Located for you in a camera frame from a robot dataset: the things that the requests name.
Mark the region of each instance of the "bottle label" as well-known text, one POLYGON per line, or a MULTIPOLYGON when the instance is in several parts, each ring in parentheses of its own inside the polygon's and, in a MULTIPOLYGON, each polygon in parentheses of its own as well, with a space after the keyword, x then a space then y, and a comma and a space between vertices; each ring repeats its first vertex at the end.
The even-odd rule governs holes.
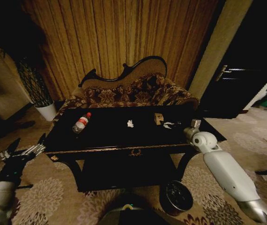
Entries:
POLYGON ((84 129, 88 123, 88 119, 85 118, 85 117, 80 117, 79 120, 76 122, 76 126, 79 128, 79 129, 84 129))

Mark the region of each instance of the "coffee table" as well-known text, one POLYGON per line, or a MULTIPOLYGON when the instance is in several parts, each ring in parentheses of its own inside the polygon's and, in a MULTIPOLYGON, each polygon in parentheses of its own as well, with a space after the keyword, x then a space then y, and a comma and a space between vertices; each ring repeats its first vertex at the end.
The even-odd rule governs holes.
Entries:
MULTIPOLYGON (((194 116, 189 105, 67 109, 47 136, 45 154, 70 168, 80 192, 180 181, 189 160, 198 154, 183 134, 194 116), (72 126, 88 112, 91 120, 75 134, 72 126), (181 125, 157 126, 154 113, 181 125), (129 120, 133 127, 127 126, 129 120), (177 168, 172 153, 185 153, 177 168), (82 159, 83 169, 76 162, 82 159)), ((213 133, 218 141, 226 140, 203 119, 200 130, 213 133)))

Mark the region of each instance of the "door handle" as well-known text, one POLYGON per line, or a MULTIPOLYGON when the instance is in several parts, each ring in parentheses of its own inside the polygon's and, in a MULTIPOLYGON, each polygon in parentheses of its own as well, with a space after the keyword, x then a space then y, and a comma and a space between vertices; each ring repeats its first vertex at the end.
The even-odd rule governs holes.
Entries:
POLYGON ((232 72, 231 70, 226 70, 227 67, 228 67, 228 65, 222 66, 222 69, 221 69, 219 75, 216 77, 216 80, 215 80, 216 82, 218 82, 221 79, 221 77, 224 73, 230 74, 232 72))

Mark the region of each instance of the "lower shelf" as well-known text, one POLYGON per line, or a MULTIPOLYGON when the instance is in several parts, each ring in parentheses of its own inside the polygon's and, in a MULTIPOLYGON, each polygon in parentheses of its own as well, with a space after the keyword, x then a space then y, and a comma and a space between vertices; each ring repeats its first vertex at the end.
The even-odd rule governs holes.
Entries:
POLYGON ((93 157, 85 160, 79 191, 160 185, 176 178, 169 154, 93 157))

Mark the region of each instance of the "potted plant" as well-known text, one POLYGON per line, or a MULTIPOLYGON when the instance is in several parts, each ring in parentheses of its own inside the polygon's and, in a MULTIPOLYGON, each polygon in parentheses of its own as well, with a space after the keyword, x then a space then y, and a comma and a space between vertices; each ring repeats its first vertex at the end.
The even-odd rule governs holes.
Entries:
POLYGON ((47 121, 52 121, 56 115, 56 109, 41 74, 36 68, 28 65, 26 58, 19 60, 16 66, 20 79, 35 108, 47 121))

